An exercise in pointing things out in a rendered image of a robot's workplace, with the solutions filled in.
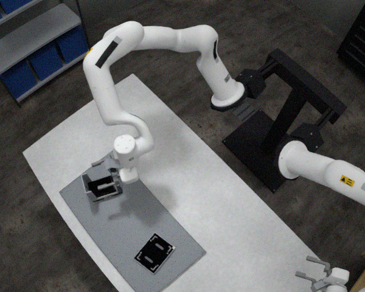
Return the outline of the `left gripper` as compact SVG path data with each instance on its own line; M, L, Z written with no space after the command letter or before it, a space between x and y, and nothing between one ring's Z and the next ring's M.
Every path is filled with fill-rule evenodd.
M332 285L339 285L347 289L344 285L349 281L349 272L347 270L341 269L341 268L333 268L330 269L330 264L327 262L323 262L321 260L318 260L315 257L307 256L306 260L314 263L319 263L322 265L325 265L324 272L327 273L327 275L323 278L322 281L324 281L325 284L332 283ZM311 277L307 277L305 273L296 271L295 276L307 279L312 281L312 284L315 284L317 281L316 279L313 279Z

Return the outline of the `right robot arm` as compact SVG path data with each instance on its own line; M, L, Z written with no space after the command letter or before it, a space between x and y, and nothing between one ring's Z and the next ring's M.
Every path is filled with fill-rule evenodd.
M178 36L178 37L177 37ZM178 41L178 42L177 42ZM83 60L83 69L99 110L107 126L132 125L139 135L121 134L114 141L118 159L107 158L106 170L135 168L139 158L155 147L147 124L139 117L123 110L110 74L110 66L132 50L170 49L176 52L200 51L196 65L214 92L212 103L224 107L236 102L244 93L244 86L231 78L217 54L218 35L208 25L173 30L169 27L145 26L128 21L108 30Z

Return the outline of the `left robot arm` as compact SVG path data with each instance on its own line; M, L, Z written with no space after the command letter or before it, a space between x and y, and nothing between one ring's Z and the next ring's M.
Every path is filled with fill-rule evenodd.
M284 146L279 156L279 170L289 179L303 176L327 186L365 206L365 172L346 161L334 160L309 152L300 141L291 141ZM339 285L324 284L322 280L310 289L317 292L347 292Z

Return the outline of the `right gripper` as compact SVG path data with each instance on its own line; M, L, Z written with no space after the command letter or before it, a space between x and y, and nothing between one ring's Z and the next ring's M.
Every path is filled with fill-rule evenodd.
M112 159L118 159L115 149L113 150L113 155L114 155L114 158L112 158ZM107 158L111 158L111 155L108 155ZM92 167L101 165L101 163L104 162L107 158L91 163ZM117 176L114 176L113 178L114 178L114 182L109 183L109 184L103 184L101 186L97 186L98 190L118 184L119 183L118 178L121 178L121 180L124 184L133 183L139 179L139 175L138 175L136 167L135 168L131 167L129 169L122 168L122 169L117 170Z

